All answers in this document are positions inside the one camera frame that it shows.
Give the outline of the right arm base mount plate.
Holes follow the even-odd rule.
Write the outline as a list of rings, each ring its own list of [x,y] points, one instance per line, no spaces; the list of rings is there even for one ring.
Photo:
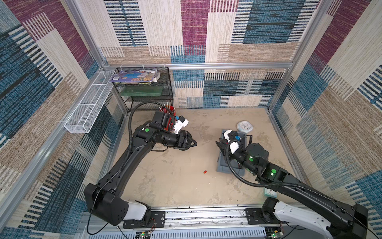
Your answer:
[[[263,211],[261,208],[247,208],[244,210],[244,215],[249,225],[280,223],[273,212]]]

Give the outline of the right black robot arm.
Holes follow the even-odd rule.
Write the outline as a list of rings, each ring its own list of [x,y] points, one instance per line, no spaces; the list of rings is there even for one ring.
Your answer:
[[[275,199],[263,204],[263,217],[302,226],[328,239],[365,239],[368,209],[360,204],[349,205],[306,185],[287,170],[268,161],[269,153],[258,143],[247,147],[241,141],[221,138],[216,142],[232,174],[242,183],[267,188],[284,194],[306,206],[289,206]]]

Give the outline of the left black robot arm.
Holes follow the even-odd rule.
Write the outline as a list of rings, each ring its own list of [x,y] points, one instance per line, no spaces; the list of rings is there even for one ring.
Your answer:
[[[133,221],[148,227],[154,221],[149,205],[139,201],[125,201],[121,195],[139,163],[153,151],[156,144],[181,151],[197,146],[192,135],[183,129],[189,121],[184,116],[176,116],[163,104],[159,104],[160,109],[155,112],[152,120],[133,130],[133,115],[143,105],[145,103],[138,104],[129,114],[129,145],[122,156],[97,184],[90,183],[84,189],[90,216],[98,217],[113,226]]]

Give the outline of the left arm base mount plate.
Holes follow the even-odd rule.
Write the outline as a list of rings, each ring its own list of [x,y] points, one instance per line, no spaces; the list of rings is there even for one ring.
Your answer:
[[[151,229],[163,228],[165,226],[166,212],[151,211],[150,214],[144,216],[143,220],[125,220],[123,221],[124,229]]]

